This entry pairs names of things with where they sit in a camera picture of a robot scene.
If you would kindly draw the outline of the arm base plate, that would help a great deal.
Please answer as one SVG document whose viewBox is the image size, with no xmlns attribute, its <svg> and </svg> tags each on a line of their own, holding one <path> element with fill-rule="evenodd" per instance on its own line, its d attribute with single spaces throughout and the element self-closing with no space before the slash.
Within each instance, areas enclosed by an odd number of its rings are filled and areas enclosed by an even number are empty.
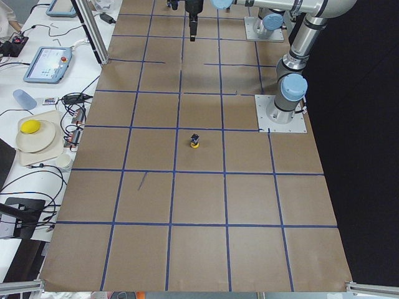
<svg viewBox="0 0 399 299">
<path fill-rule="evenodd" d="M 258 131 L 264 133 L 307 133 L 304 115 L 298 103 L 291 112 L 275 106 L 274 95 L 255 95 Z"/>
<path fill-rule="evenodd" d="M 244 18 L 246 39 L 257 42 L 283 42 L 284 36 L 281 26 L 273 26 L 272 29 L 267 29 L 263 20 L 258 17 Z"/>
</svg>

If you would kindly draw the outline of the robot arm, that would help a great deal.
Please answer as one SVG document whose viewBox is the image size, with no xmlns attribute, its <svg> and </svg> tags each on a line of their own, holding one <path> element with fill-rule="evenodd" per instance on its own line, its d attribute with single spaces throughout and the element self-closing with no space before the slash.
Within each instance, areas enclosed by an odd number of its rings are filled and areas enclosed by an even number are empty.
<svg viewBox="0 0 399 299">
<path fill-rule="evenodd" d="M 307 81 L 302 76 L 310 51 L 317 37 L 325 29 L 327 21 L 339 17 L 354 7 L 355 1 L 212 1 L 216 9 L 227 9 L 232 5 L 257 7 L 258 22 L 255 32 L 271 30 L 263 10 L 304 13 L 302 24 L 291 48 L 276 65 L 278 92 L 273 102 L 266 107 L 267 117 L 278 124 L 288 124 L 296 113 L 298 103 L 307 92 Z"/>
<path fill-rule="evenodd" d="M 273 33 L 281 29 L 284 24 L 285 11 L 281 9 L 272 9 L 260 7 L 257 19 L 252 26 L 254 33 L 259 40 L 269 39 Z"/>
</svg>

